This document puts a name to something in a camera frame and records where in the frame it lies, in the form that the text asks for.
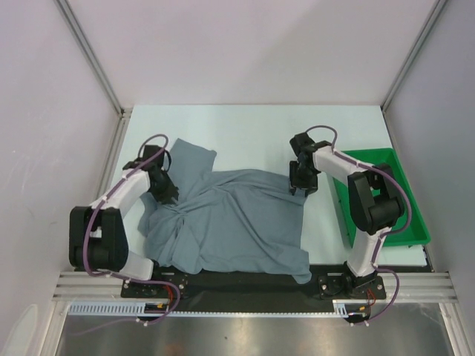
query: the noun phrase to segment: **white enclosure wall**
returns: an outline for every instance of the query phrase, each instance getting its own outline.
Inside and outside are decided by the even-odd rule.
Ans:
[[[475,337],[475,1],[450,1],[387,113],[390,132]]]
[[[137,104],[380,105],[435,0],[71,0]]]
[[[31,304],[33,343],[45,332],[69,211],[94,197],[117,115],[53,1],[2,1],[0,33],[1,350]]]

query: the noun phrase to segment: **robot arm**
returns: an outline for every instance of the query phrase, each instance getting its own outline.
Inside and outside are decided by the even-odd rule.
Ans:
[[[142,157],[124,166],[122,177],[126,177],[127,173],[160,149],[161,147],[156,145],[146,145]],[[88,262],[92,269],[115,271],[138,280],[151,279],[154,262],[129,251],[123,225],[123,217],[145,192],[150,192],[161,204],[171,204],[178,198],[177,188],[163,169],[163,155],[130,175],[100,208],[88,245]],[[77,206],[71,211],[69,260],[72,266],[84,266],[82,248],[86,227],[93,210],[101,200],[102,198],[88,206]]]
[[[305,190],[306,195],[315,192],[318,189],[317,175],[321,172],[348,187],[350,213],[357,231],[346,266],[353,287],[367,283],[376,277],[374,265],[385,234],[404,213],[400,193],[381,174],[362,168],[373,165],[356,162],[333,149],[329,142],[313,142],[307,133],[300,133],[291,139],[290,145],[298,158],[290,163],[291,192],[297,188]],[[375,168],[393,176],[389,165]],[[373,196],[374,190],[379,190],[379,194]]]

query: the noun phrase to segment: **green plastic bin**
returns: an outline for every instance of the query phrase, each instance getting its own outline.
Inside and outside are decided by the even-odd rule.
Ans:
[[[430,242],[430,235],[427,227],[424,224],[422,215],[417,207],[416,200],[410,191],[409,183],[402,170],[399,159],[396,152],[392,148],[377,148],[373,150],[358,150],[358,151],[345,151],[345,153],[351,157],[354,157],[362,162],[373,163],[374,165],[379,163],[387,163],[391,166],[394,173],[394,178],[404,189],[409,197],[410,204],[413,208],[413,219],[410,226],[406,231],[400,234],[389,235],[384,241],[384,246],[405,246],[405,245],[424,245]],[[355,241],[356,226],[353,223],[350,215],[350,198],[348,197],[348,188],[346,185],[340,183],[334,179],[336,193],[338,195],[341,209],[343,211],[344,221],[347,225],[348,234],[350,238],[350,244],[353,247]],[[404,216],[398,219],[396,226],[393,230],[401,228],[407,219],[407,209]]]

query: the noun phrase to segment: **gray cloth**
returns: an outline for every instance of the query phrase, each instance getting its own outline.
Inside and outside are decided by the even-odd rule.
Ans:
[[[176,205],[144,197],[140,229],[145,254],[162,266],[208,271],[291,274],[310,280],[309,256],[300,248],[304,197],[289,193],[285,176],[265,171],[212,172],[215,151],[181,139],[170,150],[169,175],[179,188]]]

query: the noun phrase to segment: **wire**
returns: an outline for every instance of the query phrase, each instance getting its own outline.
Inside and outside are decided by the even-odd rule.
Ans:
[[[164,286],[163,288],[168,292],[168,304],[170,305],[173,300],[173,292],[171,291],[170,286]]]
[[[170,167],[171,167],[171,154],[167,150],[165,150],[165,153],[166,153],[166,157],[168,158],[168,167],[165,169],[165,172],[168,173],[168,171],[170,171]]]
[[[400,280],[399,280],[398,274],[395,271],[393,271],[391,269],[388,269],[388,268],[379,268],[377,263],[376,263],[376,259],[378,257],[378,251],[381,248],[381,244],[382,244],[382,241],[383,241],[384,237],[386,237],[388,235],[392,235],[392,234],[399,234],[399,233],[403,232],[404,230],[406,230],[409,227],[410,222],[411,222],[412,217],[413,217],[413,210],[412,210],[412,207],[410,205],[410,200],[407,197],[407,194],[404,191],[404,189],[389,174],[387,174],[386,172],[381,171],[380,169],[374,168],[374,167],[369,166],[369,165],[365,165],[364,163],[361,163],[361,162],[357,161],[356,159],[353,159],[350,156],[347,156],[346,154],[342,154],[342,153],[338,152],[335,149],[336,139],[338,138],[338,132],[335,128],[332,128],[331,126],[327,126],[327,125],[316,125],[316,126],[312,126],[311,128],[308,128],[305,132],[308,134],[314,128],[327,128],[327,129],[331,130],[334,134],[333,141],[332,141],[332,146],[331,146],[333,154],[335,156],[337,156],[338,158],[341,158],[342,160],[344,160],[348,163],[351,163],[352,165],[356,165],[357,167],[361,167],[361,168],[367,169],[368,171],[372,171],[372,172],[375,172],[377,174],[380,174],[384,178],[389,180],[390,183],[392,185],[394,185],[394,187],[401,194],[402,199],[404,200],[404,203],[407,207],[407,220],[406,220],[406,223],[404,224],[404,226],[402,226],[401,228],[399,228],[397,230],[383,232],[381,235],[379,235],[378,241],[376,242],[376,246],[373,250],[373,255],[371,256],[371,264],[373,265],[373,268],[375,269],[375,271],[381,272],[381,273],[391,273],[394,276],[394,278],[396,279],[396,289],[394,290],[393,297],[391,298],[390,302],[378,314],[374,315],[373,317],[371,317],[369,319],[369,320],[374,320],[377,317],[381,316],[383,313],[385,313],[394,304],[394,302],[396,301],[396,298],[398,296],[398,293],[399,293]]]
[[[142,152],[142,149],[145,147],[145,145],[147,143],[149,143],[152,139],[155,139],[157,137],[162,137],[162,138],[165,139],[165,144],[163,145],[163,147],[161,149],[159,149],[159,151],[156,152],[154,155],[150,156],[147,160],[141,162],[136,168],[129,171],[119,182],[116,183],[116,185],[114,187],[112,187],[112,189],[107,194],[102,196],[102,199],[100,200],[99,204],[97,204],[97,207],[95,207],[95,209],[93,210],[91,218],[89,219],[89,222],[88,222],[88,225],[87,225],[87,228],[86,228],[86,232],[85,232],[85,236],[84,236],[84,243],[83,243],[83,247],[82,247],[82,262],[84,264],[84,268],[85,268],[86,272],[92,277],[98,277],[98,276],[103,276],[103,275],[109,274],[112,277],[124,280],[126,283],[134,282],[134,283],[142,283],[142,284],[157,284],[157,285],[160,285],[160,286],[168,286],[169,288],[171,287],[175,290],[175,292],[177,294],[177,299],[175,300],[175,303],[172,306],[170,306],[168,308],[168,310],[165,313],[163,313],[160,317],[158,317],[157,319],[152,320],[152,321],[144,322],[143,323],[144,326],[159,323],[164,317],[166,317],[168,314],[170,314],[171,312],[173,312],[177,308],[178,303],[180,302],[180,290],[178,289],[178,287],[175,284],[170,283],[170,282],[166,282],[166,281],[138,280],[138,279],[135,279],[135,278],[129,278],[129,277],[126,277],[126,276],[122,276],[121,274],[118,274],[118,273],[115,273],[115,272],[93,271],[91,269],[91,266],[89,265],[89,261],[88,261],[88,246],[89,246],[89,239],[91,238],[92,228],[94,226],[94,222],[96,221],[97,215],[98,215],[101,207],[104,206],[104,204],[119,190],[119,188],[122,186],[122,184],[124,184],[128,180],[128,178],[130,178],[133,174],[135,174],[143,166],[145,166],[148,163],[152,162],[159,155],[163,154],[163,152],[165,151],[165,148],[168,145],[168,137],[166,135],[163,135],[163,134],[159,133],[157,135],[153,135],[153,136],[147,138],[147,140],[144,141],[144,143],[140,146],[139,156]],[[85,330],[83,332],[74,333],[74,335],[80,336],[80,335],[83,335],[83,334],[87,334],[89,332],[94,332],[96,330],[101,329],[102,327],[113,325],[115,323],[121,323],[122,321],[132,321],[132,319],[124,318],[124,319],[114,320],[113,322],[102,324],[100,326],[96,326],[92,329],[88,329],[88,330]]]
[[[368,306],[374,306],[376,304],[376,296],[374,295],[373,291],[371,289],[368,289],[366,293],[368,296]]]

